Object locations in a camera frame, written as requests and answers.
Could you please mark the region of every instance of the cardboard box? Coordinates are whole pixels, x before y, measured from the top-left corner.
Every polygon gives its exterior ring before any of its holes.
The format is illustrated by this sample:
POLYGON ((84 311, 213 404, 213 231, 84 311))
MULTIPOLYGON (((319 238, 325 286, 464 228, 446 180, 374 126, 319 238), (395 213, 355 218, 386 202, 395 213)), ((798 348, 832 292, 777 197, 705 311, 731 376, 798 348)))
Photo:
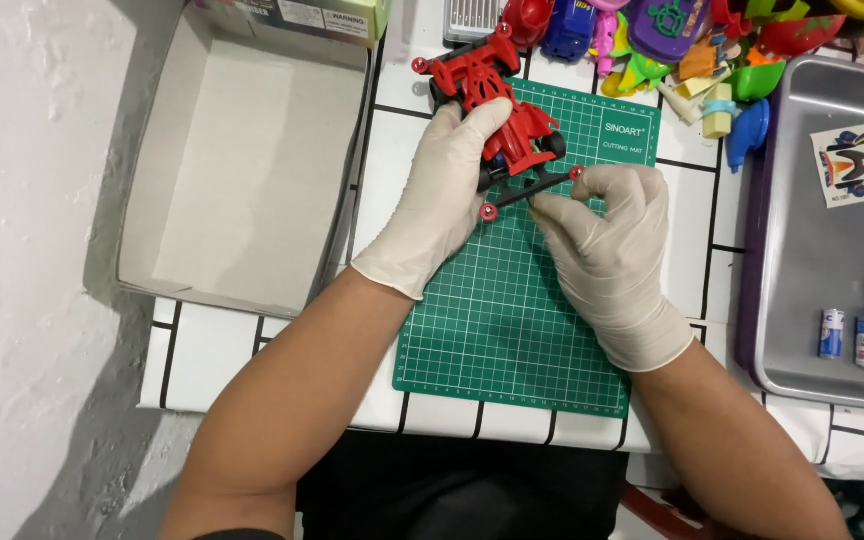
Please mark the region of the cardboard box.
POLYGON ((298 315, 319 292, 361 161, 368 54, 187 6, 135 162, 119 282, 298 315))
POLYGON ((203 10, 372 48, 382 39, 392 0, 195 0, 203 10))

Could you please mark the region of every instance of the cutting mat grid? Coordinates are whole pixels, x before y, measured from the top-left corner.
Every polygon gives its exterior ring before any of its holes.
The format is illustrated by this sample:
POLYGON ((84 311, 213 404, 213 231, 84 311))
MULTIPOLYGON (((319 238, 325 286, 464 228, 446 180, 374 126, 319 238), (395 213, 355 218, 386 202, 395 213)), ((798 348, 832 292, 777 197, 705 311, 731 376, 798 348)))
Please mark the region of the cutting mat grid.
MULTIPOLYGON (((558 120, 568 155, 548 167, 654 165, 657 109, 514 80, 516 96, 558 120), (641 130, 613 141, 607 122, 641 130)), ((514 178, 522 182, 528 175, 514 178)), ((550 191, 568 195, 567 182, 550 191)), ((497 193, 491 193, 489 200, 497 193)), ((605 202, 589 207, 605 213, 605 202)), ((555 262, 526 202, 480 223, 443 264, 399 335, 396 390, 610 417, 628 413, 630 382, 559 287, 555 262)))

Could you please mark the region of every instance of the textured wall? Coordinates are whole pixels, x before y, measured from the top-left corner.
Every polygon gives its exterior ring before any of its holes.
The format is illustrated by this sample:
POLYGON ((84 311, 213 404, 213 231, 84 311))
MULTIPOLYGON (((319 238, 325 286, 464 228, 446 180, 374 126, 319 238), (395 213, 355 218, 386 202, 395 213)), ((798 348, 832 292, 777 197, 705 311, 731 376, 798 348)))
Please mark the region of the textured wall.
POLYGON ((113 272, 181 7, 0 0, 0 538, 151 537, 197 427, 133 408, 151 302, 113 272))

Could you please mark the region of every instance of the white glove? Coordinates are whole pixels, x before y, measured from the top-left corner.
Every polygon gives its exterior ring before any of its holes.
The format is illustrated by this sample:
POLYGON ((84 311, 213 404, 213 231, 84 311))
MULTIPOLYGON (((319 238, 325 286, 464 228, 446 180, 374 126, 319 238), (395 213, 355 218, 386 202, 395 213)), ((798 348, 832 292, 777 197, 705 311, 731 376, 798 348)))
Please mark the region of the white glove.
POLYGON ((378 284, 422 300, 439 266, 475 229, 486 195, 476 194, 482 149, 511 113, 512 102, 506 98, 475 107, 464 121, 458 103, 440 107, 418 142, 412 172, 388 225, 355 257, 352 267, 378 284))
POLYGON ((562 291, 613 364, 652 371, 690 346, 692 328, 659 283, 669 230, 661 172, 595 165, 575 182, 572 199, 539 193, 532 205, 562 291), (593 196, 606 201, 604 219, 580 202, 593 196))

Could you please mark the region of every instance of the white table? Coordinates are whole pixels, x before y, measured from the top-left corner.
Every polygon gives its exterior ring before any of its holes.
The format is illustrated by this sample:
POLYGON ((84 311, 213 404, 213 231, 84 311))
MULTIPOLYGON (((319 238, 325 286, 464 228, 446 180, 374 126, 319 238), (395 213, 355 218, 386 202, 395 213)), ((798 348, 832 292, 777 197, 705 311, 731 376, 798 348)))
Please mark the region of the white table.
MULTIPOLYGON (((381 231, 399 201, 412 156, 431 117, 427 80, 412 72, 415 57, 446 52, 442 0, 392 3, 389 30, 371 107, 365 172, 347 197, 350 229, 344 250, 331 263, 344 268, 381 231)), ((818 54, 851 58, 823 48, 818 54)), ((593 64, 551 62, 535 52, 520 77, 591 92, 598 87, 593 64)), ((662 107, 657 167, 670 189, 671 231, 662 285, 671 302, 691 319, 696 337, 742 381, 782 424, 821 474, 864 480, 864 410, 765 396, 732 359, 743 254, 747 178, 733 175, 723 146, 702 138, 701 125, 679 121, 658 92, 630 98, 662 107)), ((139 407, 204 412, 226 384, 288 321, 158 299, 139 407)), ((456 436, 656 453, 658 439, 642 413, 635 389, 624 420, 554 412, 501 403, 405 394, 392 389, 393 344, 352 419, 360 429, 456 436)))

